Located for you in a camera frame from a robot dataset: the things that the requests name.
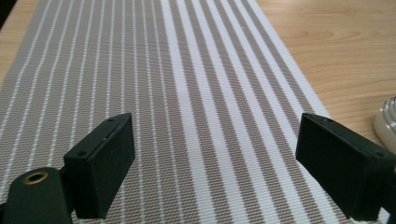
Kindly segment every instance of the gray stripe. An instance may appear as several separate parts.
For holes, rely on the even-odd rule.
[[[157,16],[157,28],[161,37],[160,63],[163,65],[163,74],[166,75],[164,78],[165,91],[167,92],[168,98],[168,109],[170,113],[169,121],[172,130],[174,148],[176,150],[176,167],[177,177],[180,185],[180,196],[183,208],[184,221],[187,223],[195,223],[199,221],[198,208],[196,204],[194,187],[191,178],[191,168],[189,157],[186,150],[185,136],[182,128],[182,121],[180,115],[180,107],[176,93],[176,80],[174,80],[172,62],[170,61],[169,46],[164,30],[165,25],[163,23],[163,10],[161,4],[155,4],[155,15]]]
[[[146,48],[146,28],[145,20],[145,6],[143,1],[136,1],[135,12],[137,16],[136,20],[136,45],[137,45],[137,86],[139,87],[139,105],[137,105],[141,111],[140,113],[140,134],[141,134],[141,157],[142,157],[142,169],[143,169],[143,188],[145,198],[145,210],[146,210],[146,221],[148,223],[160,223],[161,213],[160,210],[160,197],[162,196],[158,185],[156,176],[156,165],[154,156],[154,140],[151,115],[150,115],[150,103],[149,103],[149,81],[148,73],[150,63],[147,59]]]
[[[216,72],[214,69],[214,64],[210,60],[209,52],[207,50],[207,45],[204,40],[202,29],[199,22],[197,21],[197,15],[190,1],[186,2],[189,15],[191,17],[192,28],[197,39],[197,46],[200,50],[201,57],[204,61],[205,73],[209,81],[211,91],[214,92],[213,98],[215,100],[216,109],[219,113],[219,119],[221,121],[221,129],[226,138],[226,144],[228,147],[228,152],[232,158],[234,171],[236,173],[238,186],[241,190],[244,199],[244,206],[247,208],[247,214],[250,222],[263,222],[262,214],[260,212],[260,207],[258,204],[258,199],[254,195],[254,188],[251,180],[248,177],[248,169],[245,165],[244,159],[242,157],[242,149],[236,140],[236,132],[233,128],[230,118],[230,112],[227,110],[227,106],[224,102],[224,96],[221,91],[219,91],[219,80],[216,79]]]
[[[210,11],[208,9],[208,5],[205,1],[202,3],[205,16],[207,17],[207,20],[209,21],[209,26],[210,30],[212,31],[213,36],[219,36],[219,31],[217,30],[216,24],[213,22],[213,18],[210,14]],[[227,26],[228,20],[224,19],[224,12],[219,10],[220,15],[223,18],[223,21],[225,22]],[[255,148],[256,154],[258,155],[259,163],[262,168],[262,173],[264,174],[264,179],[266,180],[268,184],[268,188],[270,190],[271,196],[273,197],[273,200],[276,205],[276,211],[279,214],[279,218],[282,222],[292,222],[292,217],[290,216],[291,211],[289,208],[289,205],[287,203],[287,200],[285,198],[285,195],[282,192],[282,188],[280,187],[279,180],[276,177],[276,173],[274,170],[274,167],[271,163],[271,160],[268,156],[267,149],[265,148],[265,145],[263,144],[263,140],[259,137],[256,136],[259,132],[259,129],[257,127],[257,124],[254,122],[252,119],[252,113],[249,109],[249,106],[247,104],[247,98],[246,96],[243,95],[242,92],[242,87],[240,86],[238,79],[237,79],[237,74],[233,70],[232,66],[226,66],[226,64],[230,63],[230,58],[229,55],[225,52],[226,48],[224,44],[222,43],[220,38],[215,38],[216,45],[219,49],[219,52],[224,52],[220,54],[221,60],[223,61],[224,69],[227,71],[227,75],[231,81],[231,84],[233,86],[233,91],[236,97],[236,101],[239,105],[240,112],[243,115],[244,122],[247,124],[247,131],[248,134],[251,138],[252,144]]]
[[[211,136],[209,134],[209,128],[207,126],[207,119],[203,107],[203,99],[200,96],[198,90],[198,83],[193,70],[192,60],[186,36],[184,34],[183,25],[180,20],[180,13],[178,12],[177,3],[171,2],[172,15],[177,31],[178,44],[181,46],[180,54],[182,59],[182,65],[185,71],[187,85],[189,88],[189,94],[191,98],[191,105],[195,117],[195,125],[198,128],[198,136],[200,138],[201,150],[203,151],[205,168],[207,170],[207,176],[209,181],[210,193],[213,198],[213,204],[215,206],[216,218],[218,222],[229,223],[232,221],[230,207],[227,203],[227,197],[224,192],[224,186],[221,181],[221,174],[219,171],[219,164],[217,162],[216,153],[214,151],[213,143],[211,142]]]
[[[230,5],[232,6],[233,13],[235,14],[236,18],[240,22],[240,24],[243,27],[248,27],[246,24],[245,20],[242,18],[240,15],[239,10],[237,10],[236,5],[233,2],[230,2]],[[250,46],[257,46],[257,42],[252,36],[252,33],[250,32],[249,29],[244,29],[245,35],[247,36],[247,39],[249,41]],[[254,53],[257,58],[260,58],[261,66],[262,69],[265,73],[265,75],[268,77],[268,80],[271,83],[271,86],[275,89],[276,97],[280,102],[282,102],[283,110],[285,111],[288,120],[290,123],[298,123],[298,119],[292,111],[289,110],[291,108],[290,102],[286,98],[284,92],[282,91],[281,87],[279,86],[279,83],[277,82],[273,71],[270,69],[270,66],[268,62],[266,61],[264,55],[262,54],[261,51],[258,50],[258,48],[253,48]],[[239,54],[239,57],[246,58],[247,56],[245,55],[244,51],[242,48],[238,48],[237,52]],[[291,154],[290,148],[287,144],[287,140],[285,135],[279,131],[279,123],[275,119],[275,112],[272,109],[272,107],[267,106],[269,105],[269,101],[267,97],[265,96],[265,93],[263,89],[260,87],[260,85],[254,85],[254,83],[259,83],[259,80],[257,77],[254,75],[254,71],[251,67],[251,65],[247,61],[241,60],[242,65],[244,65],[245,70],[247,71],[247,77],[249,79],[249,82],[254,90],[255,95],[257,96],[260,106],[262,108],[262,113],[265,115],[266,119],[268,120],[268,125],[270,127],[271,132],[274,134],[274,138],[276,140],[276,143],[278,145],[279,151],[282,154],[282,158],[284,160],[284,163],[288,167],[289,173],[293,173],[291,176],[291,179],[294,183],[294,186],[297,189],[297,192],[303,202],[303,206],[305,208],[306,213],[308,214],[309,218],[313,222],[323,222],[323,217],[320,215],[320,212],[318,208],[316,207],[314,198],[312,197],[312,194],[307,191],[308,186],[306,185],[303,175],[299,170],[299,167],[297,166],[297,161],[294,159],[294,155]]]
[[[279,65],[279,67],[280,67],[282,73],[285,75],[284,77],[285,77],[286,80],[289,82],[289,84],[290,84],[292,90],[294,91],[294,94],[296,94],[297,99],[299,100],[300,105],[303,107],[303,109],[304,109],[305,112],[307,112],[307,113],[313,113],[314,110],[313,110],[312,106],[311,106],[311,105],[309,104],[309,102],[307,101],[307,99],[306,99],[306,97],[305,97],[303,91],[301,90],[300,86],[297,84],[297,81],[295,80],[295,78],[294,78],[294,76],[292,75],[291,71],[289,70],[288,66],[285,64],[285,62],[284,62],[283,58],[281,57],[280,53],[277,51],[276,46],[275,46],[274,43],[272,42],[271,38],[269,37],[269,35],[265,32],[265,30],[264,30],[263,27],[261,26],[261,23],[260,23],[259,19],[257,18],[257,16],[254,14],[254,11],[252,10],[250,4],[249,4],[248,2],[245,2],[245,1],[242,1],[242,3],[243,3],[243,5],[244,5],[245,8],[246,8],[247,13],[249,14],[249,17],[253,20],[253,22],[255,23],[256,28],[259,30],[260,34],[262,35],[263,40],[264,40],[265,43],[267,44],[268,49],[271,51],[271,54],[274,56],[274,58],[275,58],[277,64]],[[246,24],[245,21],[244,21],[244,19],[241,17],[241,15],[240,15],[240,13],[239,13],[239,10],[236,9],[236,6],[234,6],[234,5],[232,4],[232,7],[233,7],[233,10],[236,12],[235,14],[236,14],[236,15],[238,16],[238,18],[239,18],[238,20],[239,20],[240,22]],[[247,38],[249,39],[250,45],[251,45],[251,46],[256,46],[256,45],[257,45],[257,42],[254,40],[254,37],[252,36],[250,30],[249,30],[249,29],[244,29],[244,30],[246,31],[246,35],[247,35]],[[256,57],[258,57],[258,58],[261,58],[261,57],[262,57],[262,58],[264,59],[265,57],[262,55],[262,52],[261,52],[261,51],[257,51],[256,49],[257,49],[257,48],[253,48],[253,50],[255,50]],[[263,69],[263,70],[264,70],[264,68],[268,68],[267,70],[270,70],[270,69],[269,69],[268,63],[267,63],[265,60],[262,60],[261,62],[263,62],[263,63],[262,63],[262,69]],[[272,76],[274,75],[271,71],[266,71],[266,70],[264,70],[264,71],[265,71],[266,74],[270,74],[270,75],[272,75]],[[281,88],[280,88],[280,86],[278,85],[278,83],[277,83],[275,77],[273,77],[273,78],[271,78],[271,79],[269,78],[269,81],[271,82],[271,85],[272,85],[272,86],[276,87],[276,89],[279,89],[279,90],[281,91]],[[281,96],[284,96],[284,94],[278,94],[278,92],[276,92],[276,96],[277,96],[279,99],[281,99],[282,105],[284,106],[284,102],[287,102],[287,100],[285,101],[285,99],[280,98]],[[284,106],[284,107],[285,107],[284,111],[285,111],[286,114],[288,114],[288,112],[290,112],[290,114],[291,114],[291,111],[289,110],[289,106],[286,106],[286,107]],[[293,117],[292,117],[292,116],[288,116],[288,120],[289,120],[289,122],[290,122],[290,124],[291,124],[291,127],[292,127],[293,130],[294,130],[294,133],[295,133],[296,135],[298,135],[299,126],[300,126],[300,121],[299,121],[298,118],[296,118],[295,116],[293,116]],[[278,126],[275,126],[275,127],[272,127],[272,128],[271,128],[273,133],[277,133],[277,131],[276,131],[277,127],[278,127]],[[299,170],[298,167],[297,167],[297,164],[295,164],[295,163],[296,163],[296,162],[295,162],[295,159],[294,159],[294,156],[293,156],[293,155],[290,155],[290,158],[288,158],[288,159],[285,161],[285,164],[287,164],[287,165],[292,165],[292,167],[290,167],[290,168],[291,168],[291,169],[290,169],[290,172],[291,172],[291,173],[292,173],[292,170],[294,170],[294,169],[295,169],[296,171]],[[303,181],[304,181],[304,179],[302,178],[301,172],[298,172],[298,176],[299,176],[299,178],[296,178],[296,175],[292,175],[291,177],[293,178],[293,182],[296,183],[297,190],[299,191],[299,194],[301,195],[301,194],[303,194],[304,192],[306,192],[307,185],[306,185],[305,182],[304,182],[303,184],[302,184],[302,183],[299,183],[299,182],[303,182]],[[308,197],[310,198],[309,201],[313,201],[312,194],[308,194]],[[341,222],[341,221],[346,221],[345,216],[344,216],[344,214],[342,213],[342,211],[340,210],[340,208],[339,208],[335,203],[332,202],[332,200],[329,198],[329,196],[327,196],[327,199],[328,199],[329,202],[331,203],[331,207],[332,207],[334,213],[336,214],[337,219],[338,219],[340,222]],[[305,210],[307,211],[308,215],[310,215],[310,216],[314,216],[315,214],[319,214],[318,208],[315,207],[315,206],[309,205],[308,203],[305,204]]]

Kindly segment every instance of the wooden table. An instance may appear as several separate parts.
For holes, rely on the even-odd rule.
[[[37,0],[18,0],[0,33],[0,80]],[[372,120],[396,95],[396,2],[258,0],[333,119],[379,143]]]

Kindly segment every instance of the striped mat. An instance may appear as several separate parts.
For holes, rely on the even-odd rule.
[[[84,223],[350,222],[294,159],[301,114],[328,114],[255,1],[40,0],[0,92],[0,200],[123,112],[136,159]]]

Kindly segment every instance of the woven mesh material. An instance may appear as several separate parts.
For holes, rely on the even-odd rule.
[[[0,92],[0,199],[126,111],[135,162],[84,223],[348,222],[294,159],[301,113],[328,114],[256,2],[40,1]]]

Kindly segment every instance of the white stripe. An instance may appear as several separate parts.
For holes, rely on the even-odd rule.
[[[187,153],[191,166],[191,176],[197,200],[199,217],[204,223],[216,222],[215,209],[210,196],[205,164],[198,139],[197,128],[192,113],[189,90],[178,48],[177,35],[172,18],[169,1],[161,1],[163,5],[163,20],[165,22],[166,35],[169,42],[169,51],[172,60],[172,68],[175,76],[177,98],[180,106],[181,119],[186,140]]]
[[[260,40],[261,41],[261,42],[258,42],[258,45],[259,46],[265,46],[265,43],[263,43],[262,38],[261,38],[260,34],[258,33],[258,31],[256,29],[253,29],[253,28],[256,28],[256,27],[255,27],[253,21],[247,15],[247,13],[245,11],[245,8],[243,6],[241,6],[240,3],[238,3],[238,5],[239,5],[239,8],[240,8],[240,11],[242,12],[242,14],[244,14],[244,18],[248,19],[248,21],[249,21],[249,26],[248,27],[251,28],[252,33],[254,31],[256,40]],[[232,24],[237,24],[236,22],[237,22],[236,19],[234,19],[234,22],[232,22]],[[234,29],[235,29],[235,31],[238,31],[239,33],[242,33],[242,31],[240,29],[236,28],[236,26],[234,27]],[[247,41],[244,38],[243,34],[239,34],[239,36],[241,37],[242,41]],[[268,48],[264,48],[264,50],[262,50],[265,53],[266,59],[269,62],[276,63],[274,58],[273,58],[273,56],[272,56],[272,54],[269,51],[267,52],[267,50],[268,50]],[[248,51],[248,53],[247,53],[248,56],[254,55],[254,53],[252,52],[251,49],[247,49],[247,51]],[[257,58],[253,58],[252,57],[250,60],[253,61],[253,62],[251,62],[251,64],[253,64],[254,67],[255,67],[255,72],[256,72],[256,75],[257,75],[257,77],[258,77],[258,79],[259,79],[259,81],[260,81],[260,83],[262,85],[262,89],[266,92],[265,95],[267,95],[269,99],[276,99],[276,95],[275,95],[271,85],[269,84],[268,80],[265,78],[265,76],[261,76],[263,71],[260,69],[260,63],[257,61]],[[274,68],[277,68],[276,70],[274,70],[274,72],[279,72],[279,74],[282,74],[280,72],[280,69],[278,68],[277,64],[276,64],[276,66],[274,66]],[[283,87],[288,87],[288,88],[290,87],[286,80],[284,80],[280,84]],[[288,141],[289,147],[292,149],[291,153],[294,153],[294,149],[295,149],[295,146],[297,144],[297,138],[296,138],[296,136],[294,134],[294,131],[293,131],[292,127],[290,126],[290,123],[287,122],[287,120],[285,119],[286,115],[284,113],[284,109],[280,105],[279,101],[269,100],[269,102],[271,104],[271,107],[274,109],[274,111],[276,111],[275,115],[276,115],[276,119],[277,119],[277,121],[279,123],[279,127],[281,127],[281,130],[284,133],[284,135],[287,136],[286,139]],[[301,107],[296,99],[290,99],[290,103],[291,103],[293,108]],[[302,111],[294,110],[294,113],[300,113],[301,114]],[[284,164],[284,162],[280,158],[279,159],[275,159],[275,160],[280,161],[280,162],[277,162],[276,164],[279,164],[279,165],[283,165]],[[326,194],[321,189],[321,186],[318,184],[318,182],[316,180],[314,180],[311,177],[311,175],[300,164],[299,164],[299,170],[301,171],[301,173],[303,174],[304,178],[306,179],[306,184],[309,187],[309,190],[310,190],[310,192],[313,195],[313,198],[314,198],[314,200],[315,200],[315,202],[317,204],[317,207],[319,208],[320,214],[323,216],[323,218],[325,220],[328,220],[330,222],[337,221],[338,219],[336,217],[336,214],[334,213],[334,211],[333,211],[333,209],[332,209],[332,207],[330,205],[330,202],[327,199]],[[287,172],[287,170],[285,170],[284,172],[286,172],[286,173],[284,173],[282,176],[284,176],[284,175],[289,176],[290,175]]]
[[[262,28],[270,36],[271,40],[274,43],[274,46],[276,47],[279,54],[282,56],[285,64],[287,65],[289,70],[293,72],[293,76],[296,78],[296,81],[298,81],[298,84],[301,87],[301,89],[304,90],[304,95],[307,96],[306,99],[309,102],[309,104],[312,105],[313,109],[317,114],[324,117],[329,117],[329,113],[326,111],[325,107],[323,106],[323,104],[315,94],[314,90],[309,85],[308,81],[306,80],[306,77],[304,76],[303,72],[300,70],[300,67],[291,57],[288,49],[283,44],[282,40],[280,39],[274,27],[272,26],[271,22],[269,22],[266,16],[263,14],[258,3],[256,1],[248,1],[248,2],[251,8],[253,9],[254,13],[256,14],[256,16],[259,18],[262,24]]]
[[[165,117],[166,117],[166,130],[168,133],[168,140],[169,140],[169,147],[170,147],[169,149],[171,152],[171,161],[172,161],[172,168],[173,168],[172,170],[173,170],[173,174],[174,174],[175,189],[176,189],[176,194],[177,194],[178,216],[180,218],[180,223],[184,223],[183,207],[181,204],[181,196],[180,196],[180,187],[179,187],[179,182],[178,182],[178,177],[177,177],[175,148],[174,148],[174,143],[173,143],[171,123],[170,123],[170,118],[169,118],[169,106],[168,106],[167,93],[166,93],[165,82],[164,82],[164,77],[163,77],[163,63],[162,63],[163,59],[162,59],[162,55],[161,55],[160,38],[158,35],[157,18],[156,18],[156,14],[155,14],[153,0],[151,0],[151,10],[152,10],[152,18],[154,21],[155,43],[156,43],[156,47],[157,47],[158,62],[159,62],[160,74],[161,74],[161,87],[162,87],[162,91],[163,91],[163,103],[164,103]]]
[[[121,113],[125,113],[125,0],[122,0],[122,25],[121,25]],[[125,223],[125,184],[120,187],[120,223]]]
[[[140,136],[140,109],[139,109],[139,86],[137,85],[137,46],[136,46],[136,12],[134,0],[132,2],[133,9],[133,33],[134,33],[134,100],[135,100],[135,113],[136,113],[136,158],[137,158],[137,167],[139,173],[139,193],[140,193],[140,220],[142,223],[146,222],[146,211],[145,211],[145,197],[144,197],[144,189],[143,189],[143,172],[142,172],[142,147],[141,147],[141,136]]]
[[[146,66],[148,76],[148,100],[149,100],[149,113],[151,117],[151,132],[152,132],[152,141],[153,141],[153,150],[154,150],[154,159],[155,159],[155,174],[157,178],[157,188],[158,188],[158,201],[160,207],[160,218],[161,223],[165,222],[164,212],[163,212],[163,188],[161,186],[161,173],[160,173],[160,159],[158,156],[158,145],[157,145],[157,128],[155,126],[155,115],[154,115],[154,103],[152,97],[152,85],[151,85],[151,70],[150,70],[150,62],[149,62],[149,41],[148,41],[148,30],[147,30],[147,16],[146,16],[146,5],[145,1],[142,1],[142,17],[143,17],[143,32],[145,37],[145,51],[146,51]]]
[[[56,118],[55,121],[55,129],[53,132],[53,136],[52,136],[52,141],[51,141],[51,145],[50,145],[50,150],[49,150],[49,159],[48,159],[48,163],[47,166],[51,166],[52,165],[52,158],[53,158],[53,153],[55,151],[55,146],[56,146],[56,141],[57,141],[57,137],[58,137],[58,132],[59,132],[59,126],[61,123],[61,117],[62,117],[62,113],[63,113],[63,109],[64,109],[64,97],[66,95],[66,88],[67,88],[67,81],[69,79],[69,74],[70,74],[70,68],[73,62],[73,56],[74,56],[74,51],[76,48],[76,40],[77,40],[77,36],[78,36],[78,31],[79,31],[79,23],[81,20],[81,14],[82,14],[82,10],[78,13],[78,21],[76,24],[76,28],[74,31],[74,36],[73,36],[73,41],[72,41],[72,46],[71,46],[71,50],[70,50],[70,54],[69,54],[69,59],[67,61],[67,66],[66,66],[66,70],[64,72],[64,84],[62,87],[62,95],[61,95],[61,102],[59,103],[59,107],[58,107],[58,117]]]
[[[72,131],[70,133],[69,148],[72,148],[74,146],[74,140],[75,140],[75,136],[76,136],[79,99],[81,97],[82,77],[84,75],[85,62],[87,60],[88,41],[90,40],[90,33],[91,33],[91,28],[92,28],[92,15],[93,15],[93,7],[94,7],[94,5],[95,5],[95,3],[94,3],[94,1],[92,1],[90,18],[88,20],[88,31],[87,31],[87,34],[85,35],[84,52],[82,54],[81,66],[79,68],[79,74],[78,74],[78,90],[77,90],[77,96],[76,96],[76,101],[75,101],[75,110],[74,110],[74,115],[73,115]],[[80,12],[78,13],[78,15],[81,13],[82,8],[83,8],[83,5],[81,3]]]
[[[192,1],[192,2],[194,4],[194,8],[197,15],[205,15],[200,5],[196,1]],[[213,6],[213,3],[211,1],[207,1],[207,3],[209,4],[210,11],[213,16],[213,20],[216,23],[219,32],[221,34],[227,34],[226,32],[224,33],[224,24],[221,24],[221,18],[219,17],[216,7]],[[264,216],[264,220],[266,222],[279,223],[280,220],[278,219],[277,213],[274,209],[275,208],[274,202],[270,197],[268,187],[265,183],[265,180],[263,179],[263,173],[260,164],[254,152],[254,148],[251,143],[251,140],[248,136],[248,130],[243,121],[235,96],[233,95],[233,90],[231,89],[230,81],[224,70],[224,65],[221,62],[221,58],[219,56],[216,43],[213,39],[213,35],[211,34],[207,21],[205,20],[204,17],[198,17],[198,22],[200,22],[200,25],[204,30],[203,33],[204,33],[205,42],[208,46],[210,58],[212,59],[212,62],[215,65],[215,70],[218,75],[220,88],[222,94],[225,96],[224,98],[225,103],[227,105],[228,110],[232,111],[232,113],[230,113],[230,116],[234,128],[238,130],[236,137],[239,145],[243,149],[242,154],[245,163],[247,165],[247,170],[248,170],[247,175],[250,176],[254,188],[254,192],[252,193],[255,193],[256,197],[259,199],[259,206]],[[230,43],[225,42],[225,46],[231,46],[231,45]]]
[[[15,139],[14,146],[13,146],[12,151],[11,151],[11,155],[10,155],[9,160],[8,160],[7,169],[6,169],[6,171],[4,173],[4,176],[3,176],[3,180],[2,180],[2,184],[1,184],[1,188],[0,188],[0,199],[2,198],[4,190],[6,188],[6,184],[8,182],[8,177],[9,177],[9,173],[11,172],[12,163],[14,162],[15,155],[17,153],[17,149],[18,149],[19,143],[21,141],[23,128],[24,128],[24,125],[26,123],[27,116],[29,114],[29,110],[30,110],[30,106],[32,104],[33,96],[35,95],[35,84],[37,83],[37,78],[38,78],[38,75],[40,74],[41,66],[43,65],[43,62],[44,62],[44,60],[47,57],[48,48],[49,48],[49,45],[50,45],[50,41],[52,39],[52,35],[53,35],[54,28],[55,28],[55,24],[56,24],[56,22],[58,20],[58,15],[59,15],[59,11],[61,9],[61,5],[62,5],[62,1],[60,2],[60,4],[58,5],[58,8],[56,10],[55,19],[54,19],[54,21],[53,21],[53,23],[51,25],[50,31],[49,31],[48,41],[46,42],[46,45],[44,47],[43,55],[41,56],[41,60],[40,60],[40,62],[38,64],[38,67],[35,70],[35,74],[34,74],[34,77],[33,77],[32,85],[31,85],[31,88],[30,88],[30,91],[29,91],[29,97],[27,99],[26,107],[24,108],[24,111],[23,111],[22,121],[21,121],[20,127],[18,129],[17,137]]]
[[[64,35],[66,34],[67,24],[68,24],[68,19],[66,19],[66,22],[64,23],[64,28],[63,28],[63,31],[62,31],[62,34],[61,34],[61,38],[59,40],[58,49],[57,49],[56,56],[55,56],[55,61],[52,64],[51,70],[49,72],[49,81],[48,81],[48,84],[47,84],[46,95],[44,97],[44,104],[43,104],[43,106],[41,108],[40,118],[39,118],[39,121],[38,121],[38,124],[37,124],[37,129],[35,131],[35,140],[33,142],[32,150],[30,152],[30,157],[29,157],[29,162],[28,162],[27,167],[26,167],[26,172],[30,171],[32,169],[33,160],[34,160],[34,157],[35,157],[35,151],[37,149],[38,140],[39,140],[40,134],[41,134],[41,128],[43,126],[44,117],[45,117],[46,112],[47,112],[47,106],[48,106],[48,101],[49,101],[49,98],[50,98],[50,92],[51,92],[51,88],[52,88],[53,76],[55,74],[56,66],[58,65],[58,62],[59,62],[59,58],[60,58],[60,55],[61,55],[61,52],[62,52],[62,46],[64,45]]]
[[[221,1],[221,3],[224,6],[224,9],[226,11],[226,14],[230,20],[230,24],[232,25],[233,29],[236,32],[236,35],[239,39],[239,42],[241,43],[244,52],[247,55],[247,58],[249,60],[249,63],[252,65],[252,68],[256,74],[256,76],[260,77],[266,77],[264,76],[264,72],[262,71],[262,68],[260,66],[259,60],[254,56],[253,49],[251,46],[248,45],[248,40],[245,37],[241,26],[235,17],[235,15],[232,12],[232,9],[230,8],[230,5],[228,5],[227,2]],[[236,50],[231,49],[230,52],[232,53],[232,61],[235,64],[235,66],[238,69],[237,74],[238,80],[241,83],[241,85],[244,87],[243,92],[247,98],[247,103],[250,107],[250,110],[252,111],[253,118],[255,119],[255,122],[258,124],[260,127],[259,131],[262,136],[262,139],[265,139],[264,144],[266,148],[268,149],[268,154],[271,158],[271,162],[275,168],[276,176],[279,179],[279,183],[283,189],[283,192],[285,194],[285,197],[287,199],[292,198],[295,195],[298,195],[296,188],[293,185],[293,182],[291,180],[290,174],[288,172],[288,169],[286,167],[286,164],[284,160],[282,159],[281,154],[279,153],[278,150],[278,145],[276,144],[275,138],[273,137],[273,134],[270,131],[270,128],[267,123],[267,119],[262,113],[260,103],[257,100],[257,96],[255,95],[253,89],[251,88],[251,85],[249,83],[249,80],[247,78],[246,72],[243,69],[243,65],[240,63],[238,59],[238,55],[236,54]],[[279,104],[279,101],[276,99],[276,95],[274,93],[274,90],[272,86],[269,84],[268,80],[266,78],[260,78],[260,83],[263,85],[262,89],[265,91],[265,95],[268,97],[268,102],[269,106],[276,111],[276,119],[279,122],[280,129],[285,132],[284,130],[286,129],[287,131],[291,129],[290,124],[287,122],[285,119],[286,115],[284,114],[284,111],[282,107]],[[293,131],[289,132],[290,136],[294,136]],[[289,143],[289,147],[292,148],[295,146],[296,142],[293,142],[293,145],[290,144],[289,138],[287,138],[287,141]],[[304,210],[303,203],[301,202],[300,198],[296,197],[295,200],[288,200],[288,204],[290,206],[290,211],[292,215],[294,216],[295,220],[301,221],[303,223],[306,223],[309,221],[309,218]]]
[[[207,81],[205,68],[202,62],[202,56],[197,47],[189,13],[183,0],[177,0],[177,4],[180,11],[180,19],[183,23],[183,29],[187,37],[191,60],[193,61],[194,72],[198,80],[199,91],[202,98],[204,99],[203,104],[207,117],[207,124],[209,126],[210,135],[212,136],[212,143],[217,156],[217,162],[219,163],[221,179],[224,184],[228,205],[230,205],[233,222],[248,223],[247,211],[244,206],[235,173],[233,171],[233,163],[228,152],[225,137],[223,132],[219,132],[219,130],[221,130],[219,115],[216,110],[209,83]]]

